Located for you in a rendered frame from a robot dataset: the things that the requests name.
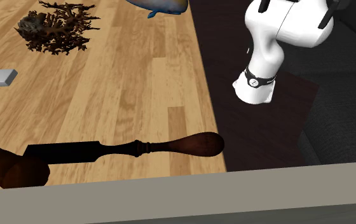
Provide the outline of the blue and yellow fish figure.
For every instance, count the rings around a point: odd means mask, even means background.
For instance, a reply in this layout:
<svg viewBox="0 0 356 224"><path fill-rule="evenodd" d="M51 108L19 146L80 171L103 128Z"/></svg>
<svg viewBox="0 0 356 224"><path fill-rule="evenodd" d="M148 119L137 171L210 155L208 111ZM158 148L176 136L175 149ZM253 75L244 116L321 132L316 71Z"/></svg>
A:
<svg viewBox="0 0 356 224"><path fill-rule="evenodd" d="M189 0L126 0L127 2L150 10L148 18L153 18L157 13L180 15L189 5Z"/></svg>

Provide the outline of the dark brown wooden mallet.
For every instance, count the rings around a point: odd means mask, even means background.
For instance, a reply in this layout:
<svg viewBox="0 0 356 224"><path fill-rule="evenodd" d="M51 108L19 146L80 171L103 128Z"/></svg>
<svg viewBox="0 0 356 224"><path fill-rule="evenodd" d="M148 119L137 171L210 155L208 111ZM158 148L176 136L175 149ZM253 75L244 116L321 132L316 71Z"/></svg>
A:
<svg viewBox="0 0 356 224"><path fill-rule="evenodd" d="M50 176L50 164L89 163L105 155L139 157L154 152L214 157L223 149L224 139L215 132L201 132L162 143L134 140L119 145L104 145L99 141L30 144L23 155L0 148L0 187L44 186Z"/></svg>

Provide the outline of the brown branching coral ornament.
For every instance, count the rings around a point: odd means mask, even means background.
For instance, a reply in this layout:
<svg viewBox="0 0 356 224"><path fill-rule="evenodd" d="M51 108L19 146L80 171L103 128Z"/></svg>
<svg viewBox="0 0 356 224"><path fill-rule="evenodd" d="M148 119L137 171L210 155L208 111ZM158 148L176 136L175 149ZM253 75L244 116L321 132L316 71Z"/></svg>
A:
<svg viewBox="0 0 356 224"><path fill-rule="evenodd" d="M54 12L43 13L29 11L15 29L26 40L30 51L50 52L52 55L65 53L69 55L73 49L85 51L90 41L83 36L85 31L94 30L92 21L98 20L89 13L94 4L86 6L83 3L58 4L39 0L38 3Z"/></svg>

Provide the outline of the dark grey sofa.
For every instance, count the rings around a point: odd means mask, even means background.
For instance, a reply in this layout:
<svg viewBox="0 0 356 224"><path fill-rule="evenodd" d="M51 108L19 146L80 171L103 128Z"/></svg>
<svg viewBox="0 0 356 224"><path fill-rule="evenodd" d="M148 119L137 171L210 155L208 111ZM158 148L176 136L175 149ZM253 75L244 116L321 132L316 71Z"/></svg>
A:
<svg viewBox="0 0 356 224"><path fill-rule="evenodd" d="M334 28L322 44L280 46L282 69L319 85L298 140L306 163L356 162L356 0L335 12Z"/></svg>

